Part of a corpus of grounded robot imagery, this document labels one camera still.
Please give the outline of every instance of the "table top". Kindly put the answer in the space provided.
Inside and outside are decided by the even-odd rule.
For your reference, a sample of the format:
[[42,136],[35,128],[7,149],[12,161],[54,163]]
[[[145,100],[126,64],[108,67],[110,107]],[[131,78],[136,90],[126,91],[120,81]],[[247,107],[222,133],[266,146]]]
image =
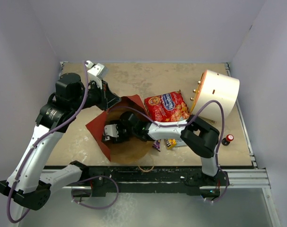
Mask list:
[[[186,104],[190,107],[192,90],[197,88],[205,70],[226,75],[224,64],[204,63],[109,63],[105,64],[109,73],[105,77],[109,88],[119,96],[138,94],[142,100],[172,91],[181,90]],[[75,72],[84,81],[84,67],[81,63],[65,63],[62,74]],[[95,139],[86,128],[86,124],[102,111],[97,107],[84,109],[69,126],[67,132],[58,142],[47,166],[66,166],[77,160],[87,166],[117,166],[110,162],[101,152]],[[221,122],[213,124],[219,131]],[[218,159],[222,166],[251,166],[248,146],[242,129],[237,107],[234,106],[226,118],[224,135],[233,134],[234,141],[228,146],[220,146]],[[161,152],[151,148],[149,155],[143,156],[138,164],[141,166],[200,166],[201,160],[188,147],[167,150],[161,143]]]

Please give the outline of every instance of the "white wall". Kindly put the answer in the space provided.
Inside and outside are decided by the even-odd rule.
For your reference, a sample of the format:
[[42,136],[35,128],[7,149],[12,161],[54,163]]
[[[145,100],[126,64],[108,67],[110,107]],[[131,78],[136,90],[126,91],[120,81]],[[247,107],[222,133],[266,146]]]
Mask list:
[[[60,64],[27,0],[0,0],[0,180],[18,164]],[[0,194],[0,226],[8,223]]]
[[265,0],[30,0],[62,61],[228,62]]
[[268,0],[232,60],[259,167],[266,167],[287,227],[287,0]]

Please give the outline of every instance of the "floor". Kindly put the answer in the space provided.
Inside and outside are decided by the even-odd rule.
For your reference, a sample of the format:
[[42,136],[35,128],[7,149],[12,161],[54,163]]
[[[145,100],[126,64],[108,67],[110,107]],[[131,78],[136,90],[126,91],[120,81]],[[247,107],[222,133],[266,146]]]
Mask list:
[[[110,89],[119,96],[140,95],[146,97],[181,90],[187,105],[191,106],[192,90],[197,88],[202,73],[208,69],[226,75],[224,64],[194,63],[109,63],[105,77]],[[66,63],[62,73],[75,72],[84,80],[84,67],[79,63]],[[97,107],[82,110],[56,145],[47,166],[65,166],[78,160],[88,166],[120,165],[110,162],[101,152],[85,125],[102,111]],[[220,131],[221,123],[213,125]],[[224,135],[233,134],[235,139],[227,147],[219,149],[219,163],[222,166],[251,166],[249,150],[243,133],[236,106],[226,118]],[[167,150],[161,144],[161,152],[151,148],[149,155],[142,154],[137,163],[141,166],[200,166],[200,157],[188,147]]]

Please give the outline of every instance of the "white cylinder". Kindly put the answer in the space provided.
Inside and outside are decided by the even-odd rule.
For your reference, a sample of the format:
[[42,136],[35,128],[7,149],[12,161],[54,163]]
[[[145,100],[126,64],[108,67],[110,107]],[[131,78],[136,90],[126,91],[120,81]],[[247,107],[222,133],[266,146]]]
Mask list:
[[[225,76],[210,70],[206,70],[201,77],[201,83],[197,89],[194,100],[195,107],[193,114],[208,101],[217,100],[221,103],[224,110],[224,118],[232,111],[239,92],[240,81],[238,79]],[[213,121],[221,121],[221,111],[216,103],[209,104],[200,114]]]

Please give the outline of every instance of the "paper bag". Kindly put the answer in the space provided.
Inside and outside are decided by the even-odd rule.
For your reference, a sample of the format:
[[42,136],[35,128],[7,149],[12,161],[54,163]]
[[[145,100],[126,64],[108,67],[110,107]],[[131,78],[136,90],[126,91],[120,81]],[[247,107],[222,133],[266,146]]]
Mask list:
[[[139,95],[123,96],[122,101],[112,108],[117,106],[129,106],[139,110],[140,112],[148,115]],[[86,125],[97,144],[99,145],[103,154],[111,161],[120,164],[131,164],[144,157],[151,149],[153,142],[143,142],[136,137],[130,137],[129,141],[123,143],[113,144],[110,140],[102,142],[102,134],[104,126],[109,124],[112,120],[118,120],[121,114],[125,111],[132,111],[127,108],[117,108],[109,112],[102,112],[94,120]],[[146,118],[139,113],[135,113],[140,119],[146,121]]]

